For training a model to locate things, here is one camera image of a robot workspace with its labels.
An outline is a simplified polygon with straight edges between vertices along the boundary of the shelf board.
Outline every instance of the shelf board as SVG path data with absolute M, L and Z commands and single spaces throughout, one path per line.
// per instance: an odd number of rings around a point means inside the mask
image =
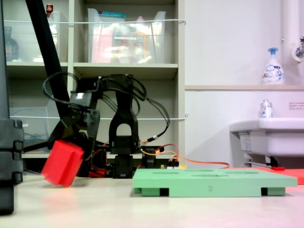
M 60 63 L 62 71 L 67 71 L 67 63 Z M 7 62 L 9 79 L 45 79 L 47 78 L 44 63 Z
M 107 154 L 107 158 L 108 159 L 114 159 L 115 158 L 115 154 Z M 157 155 L 156 158 L 157 159 L 170 159 L 173 156 L 173 154 L 160 154 Z M 23 153 L 21 155 L 22 158 L 48 158 L 49 157 L 49 153 Z M 133 154 L 133 158 L 134 159 L 141 159 L 142 158 L 142 154 Z
M 279 90 L 279 91 L 302 91 L 304 90 L 304 85 L 186 85 L 186 91 L 212 91 L 212 90 L 222 90 L 222 91 L 248 91 L 248 90 Z
M 178 64 L 74 63 L 74 69 L 80 77 L 131 74 L 141 80 L 173 80 Z
M 175 0 L 85 0 L 85 3 L 111 5 L 173 5 Z

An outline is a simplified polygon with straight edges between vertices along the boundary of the faucet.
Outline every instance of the faucet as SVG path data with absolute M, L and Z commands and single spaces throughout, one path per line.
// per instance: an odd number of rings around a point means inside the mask
M 304 57 L 304 37 L 300 37 L 300 42 L 302 44 L 301 47 L 298 47 L 295 51 L 295 55 L 298 58 L 303 58 Z

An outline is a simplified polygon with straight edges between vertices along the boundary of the clear plastic bin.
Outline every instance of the clear plastic bin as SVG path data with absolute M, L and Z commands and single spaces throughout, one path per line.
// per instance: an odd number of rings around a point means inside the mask
M 63 15 L 60 12 L 52 12 L 49 25 L 58 57 L 61 62 L 67 62 L 68 25 L 57 23 L 61 21 L 66 21 Z M 4 26 L 7 61 L 43 62 L 31 23 L 5 21 Z
M 88 20 L 96 22 L 88 30 L 90 63 L 164 63 L 164 21 L 101 23 L 95 9 L 88 9 Z
M 10 108 L 11 119 L 22 121 L 24 130 L 24 146 L 41 143 L 47 140 L 59 122 L 59 114 L 54 101 L 46 107 Z M 41 148 L 36 152 L 49 152 Z

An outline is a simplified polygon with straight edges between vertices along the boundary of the robotic arm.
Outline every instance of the robotic arm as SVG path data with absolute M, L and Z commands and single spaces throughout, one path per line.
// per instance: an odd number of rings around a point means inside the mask
M 49 77 L 47 81 L 52 80 L 56 76 L 65 73 L 55 74 Z M 94 151 L 96 150 L 96 137 L 99 126 L 100 114 L 96 110 L 97 100 L 104 100 L 116 113 L 111 121 L 109 129 L 109 144 L 102 149 L 117 154 L 114 165 L 114 178 L 131 178 L 133 175 L 133 157 L 130 154 L 141 153 L 140 140 L 138 136 L 138 122 L 136 115 L 132 109 L 133 100 L 139 106 L 138 100 L 147 99 L 147 93 L 144 86 L 134 79 L 132 75 L 110 75 L 99 76 L 96 78 L 77 79 L 77 88 L 71 92 L 71 98 L 68 102 L 69 114 L 63 117 L 53 130 L 49 140 L 48 148 L 52 149 L 56 140 L 63 139 L 79 145 L 84 150 L 84 162 L 90 161 Z M 141 89 L 134 85 L 137 82 Z M 64 101 L 54 99 L 45 89 L 44 93 L 50 99 L 57 102 L 66 103 Z M 115 91 L 117 107 L 109 97 L 105 94 L 106 91 Z M 127 124 L 131 128 L 131 135 L 119 136 L 116 134 L 117 128 L 121 124 Z M 87 136 L 80 133 L 80 130 L 86 130 Z M 155 152 L 157 147 L 144 147 L 145 150 L 152 149 L 150 152 Z M 155 156 L 143 156 L 142 164 L 147 168 L 155 167 Z

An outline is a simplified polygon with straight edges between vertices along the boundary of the dark bottle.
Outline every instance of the dark bottle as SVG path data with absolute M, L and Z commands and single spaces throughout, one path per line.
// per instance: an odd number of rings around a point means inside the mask
M 17 42 L 11 38 L 11 26 L 4 26 L 4 38 L 6 61 L 17 60 L 19 58 L 19 47 Z
M 54 10 L 53 5 L 52 4 L 47 4 L 47 9 L 46 9 L 47 19 L 49 19 L 49 17 L 51 16 L 51 13 L 53 12 L 53 10 Z

